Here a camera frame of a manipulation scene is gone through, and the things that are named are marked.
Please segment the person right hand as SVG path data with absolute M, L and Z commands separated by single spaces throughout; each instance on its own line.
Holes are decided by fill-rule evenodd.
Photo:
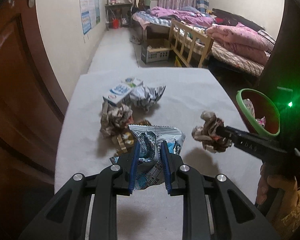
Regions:
M 298 185 L 296 179 L 286 179 L 281 175 L 266 175 L 267 165 L 260 168 L 260 179 L 257 187 L 256 203 L 263 204 L 269 197 L 270 188 L 281 189 L 285 193 L 282 198 L 282 206 L 296 207 L 298 202 Z

